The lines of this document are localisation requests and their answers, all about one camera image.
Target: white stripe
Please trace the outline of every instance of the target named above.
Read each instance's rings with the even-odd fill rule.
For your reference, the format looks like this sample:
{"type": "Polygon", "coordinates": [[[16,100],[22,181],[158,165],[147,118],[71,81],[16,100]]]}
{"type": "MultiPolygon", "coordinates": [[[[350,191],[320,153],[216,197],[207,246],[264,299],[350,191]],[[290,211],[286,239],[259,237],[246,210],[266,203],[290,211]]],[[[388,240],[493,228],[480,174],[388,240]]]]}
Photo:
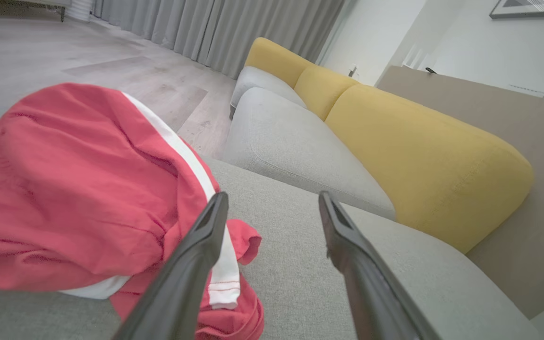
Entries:
{"type": "MultiPolygon", "coordinates": [[[[159,116],[152,112],[151,109],[147,108],[147,106],[131,95],[127,93],[123,94],[153,125],[167,144],[174,149],[184,161],[186,161],[188,167],[190,167],[190,170],[194,173],[196,179],[203,187],[205,197],[207,198],[207,201],[209,201],[215,194],[213,183],[211,182],[209,175],[207,175],[205,168],[203,168],[203,165],[197,159],[196,155],[192,153],[192,150],[190,150],[188,145],[186,145],[184,141],[181,140],[181,138],[179,138],[179,136],[173,132],[161,118],[159,118],[159,116]]],[[[236,253],[227,226],[224,228],[224,239],[222,241],[220,258],[211,269],[211,282],[207,289],[209,291],[209,304],[212,308],[236,308],[236,301],[240,294],[239,271],[238,263],[236,262],[236,253]]]]}
{"type": "Polygon", "coordinates": [[[60,293],[65,293],[69,295],[74,295],[75,297],[80,298],[90,298],[104,300],[108,299],[121,289],[123,285],[131,278],[131,276],[117,275],[106,280],[102,280],[98,283],[92,284],[91,286],[77,288],[77,289],[67,289],[59,290],[60,293]]]}

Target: stitching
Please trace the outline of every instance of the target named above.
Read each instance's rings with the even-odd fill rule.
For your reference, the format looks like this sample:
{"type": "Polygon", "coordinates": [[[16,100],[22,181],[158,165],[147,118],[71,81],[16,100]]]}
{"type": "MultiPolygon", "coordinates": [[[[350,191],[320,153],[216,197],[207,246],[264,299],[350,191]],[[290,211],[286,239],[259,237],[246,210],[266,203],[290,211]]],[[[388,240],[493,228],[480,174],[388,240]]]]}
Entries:
{"type": "Polygon", "coordinates": [[[234,283],[234,282],[238,282],[237,280],[225,280],[225,281],[222,281],[222,282],[211,282],[210,284],[218,284],[218,283],[234,283]]]}
{"type": "MultiPolygon", "coordinates": [[[[273,167],[273,168],[276,168],[276,169],[278,169],[278,170],[280,170],[280,171],[286,172],[287,174],[291,174],[291,175],[293,175],[293,176],[295,176],[295,177],[304,179],[304,180],[306,180],[306,181],[310,181],[310,182],[315,183],[315,184],[317,184],[317,185],[322,185],[323,187],[327,187],[327,188],[332,189],[332,190],[334,190],[334,191],[339,191],[339,192],[341,192],[341,193],[343,193],[343,194],[346,194],[347,196],[350,196],[350,197],[354,198],[355,200],[357,200],[357,201],[359,201],[359,202],[365,203],[366,205],[372,205],[372,206],[374,206],[374,207],[377,207],[377,208],[380,209],[380,210],[386,210],[386,209],[387,209],[387,207],[380,207],[380,206],[378,206],[378,205],[375,204],[375,203],[367,202],[367,201],[363,200],[362,198],[358,198],[358,197],[356,197],[356,196],[354,196],[354,195],[352,195],[352,194],[348,194],[348,193],[345,192],[345,191],[342,191],[342,190],[339,190],[339,189],[335,189],[334,187],[329,187],[328,185],[324,185],[324,184],[322,184],[322,183],[319,183],[319,182],[317,182],[317,181],[311,180],[311,179],[309,179],[309,178],[307,179],[307,178],[302,177],[302,176],[300,176],[300,175],[298,175],[298,174],[293,174],[293,172],[291,172],[291,171],[288,171],[288,170],[285,170],[285,169],[281,169],[281,168],[279,168],[278,166],[276,166],[276,165],[274,165],[274,164],[270,164],[270,163],[268,163],[267,161],[264,161],[263,159],[261,159],[261,157],[259,157],[259,155],[257,155],[257,153],[255,152],[255,150],[253,150],[253,145],[251,145],[251,117],[250,117],[249,115],[247,115],[247,116],[248,116],[247,126],[248,126],[248,129],[249,129],[249,133],[247,134],[247,135],[248,135],[247,137],[248,137],[248,139],[249,139],[249,142],[248,142],[247,144],[249,145],[249,148],[251,149],[251,152],[253,153],[253,155],[255,155],[255,157],[257,157],[257,159],[259,159],[260,161],[262,161],[262,162],[268,164],[269,166],[271,166],[271,167],[273,167]]],[[[396,208],[393,207],[393,206],[392,206],[391,208],[392,208],[392,210],[394,211],[393,215],[394,215],[394,218],[395,218],[395,215],[396,215],[395,210],[396,210],[396,208]]]]}
{"type": "Polygon", "coordinates": [[[232,289],[240,289],[238,287],[234,287],[234,288],[228,288],[228,289],[210,289],[210,291],[214,291],[214,292],[223,292],[225,290],[232,290],[232,289]]]}

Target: gray curtain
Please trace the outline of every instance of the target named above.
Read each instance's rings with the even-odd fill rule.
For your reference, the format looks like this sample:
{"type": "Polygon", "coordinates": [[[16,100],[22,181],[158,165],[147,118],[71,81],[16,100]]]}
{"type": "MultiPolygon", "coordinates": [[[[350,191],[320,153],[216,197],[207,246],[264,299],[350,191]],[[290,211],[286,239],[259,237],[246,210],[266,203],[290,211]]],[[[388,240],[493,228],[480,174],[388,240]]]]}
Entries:
{"type": "Polygon", "coordinates": [[[236,78],[259,36],[316,61],[343,0],[103,0],[101,17],[236,78]]]}
{"type": "Polygon", "coordinates": [[[93,2],[92,14],[94,17],[102,17],[102,8],[104,7],[103,0],[95,0],[93,2]]]}

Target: red garment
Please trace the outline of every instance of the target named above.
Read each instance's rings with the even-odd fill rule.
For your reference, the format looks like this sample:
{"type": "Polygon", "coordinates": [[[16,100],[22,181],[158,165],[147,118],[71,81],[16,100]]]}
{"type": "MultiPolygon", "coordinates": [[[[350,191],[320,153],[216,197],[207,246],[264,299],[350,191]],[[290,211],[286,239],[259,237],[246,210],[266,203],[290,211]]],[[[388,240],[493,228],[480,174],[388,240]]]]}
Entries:
{"type": "MultiPolygon", "coordinates": [[[[37,91],[0,119],[0,289],[114,293],[125,318],[216,191],[200,157],[129,95],[37,91]]],[[[261,238],[237,220],[227,232],[196,337],[257,339],[263,308],[236,260],[261,238]]]]}

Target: sofa cushion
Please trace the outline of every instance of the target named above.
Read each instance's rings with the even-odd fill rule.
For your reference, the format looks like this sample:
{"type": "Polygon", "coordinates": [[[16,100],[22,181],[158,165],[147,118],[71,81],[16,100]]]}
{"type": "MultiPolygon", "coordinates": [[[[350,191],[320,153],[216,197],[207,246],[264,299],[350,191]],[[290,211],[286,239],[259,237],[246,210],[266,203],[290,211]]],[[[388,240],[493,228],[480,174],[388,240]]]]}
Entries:
{"type": "Polygon", "coordinates": [[[253,41],[245,60],[246,67],[253,66],[272,73],[291,88],[295,87],[304,69],[311,65],[313,64],[308,60],[265,37],[258,37],[253,41]]]}
{"type": "MultiPolygon", "coordinates": [[[[318,195],[205,159],[229,194],[229,218],[262,236],[242,268],[265,310],[267,339],[354,339],[343,276],[326,258],[318,195]]],[[[344,205],[421,312],[446,340],[538,340],[509,298],[467,257],[397,222],[344,205]]]]}
{"type": "Polygon", "coordinates": [[[289,99],[299,106],[306,107],[304,101],[299,97],[297,93],[289,86],[287,83],[278,79],[274,75],[262,71],[261,69],[255,67],[245,67],[240,72],[238,79],[236,79],[235,90],[232,93],[232,99],[230,105],[236,107],[238,105],[239,99],[242,95],[247,92],[250,88],[260,87],[265,88],[268,91],[272,91],[281,97],[289,99]]]}
{"type": "MultiPolygon", "coordinates": [[[[262,340],[356,338],[343,276],[326,258],[317,195],[206,159],[229,194],[228,218],[263,240],[242,267],[265,310],[262,340]]],[[[443,339],[537,340],[532,324],[465,256],[385,218],[344,206],[443,339]]],[[[62,293],[0,292],[0,340],[110,339],[108,301],[62,293]]]]}
{"type": "Polygon", "coordinates": [[[467,253],[520,205],[530,163],[504,140],[358,84],[324,121],[393,202],[397,222],[467,253]]]}
{"type": "Polygon", "coordinates": [[[315,114],[262,88],[240,99],[223,161],[394,218],[387,195],[315,114]]]}
{"type": "Polygon", "coordinates": [[[330,69],[312,65],[306,68],[295,84],[295,92],[308,110],[325,120],[339,96],[358,82],[330,69]]]}

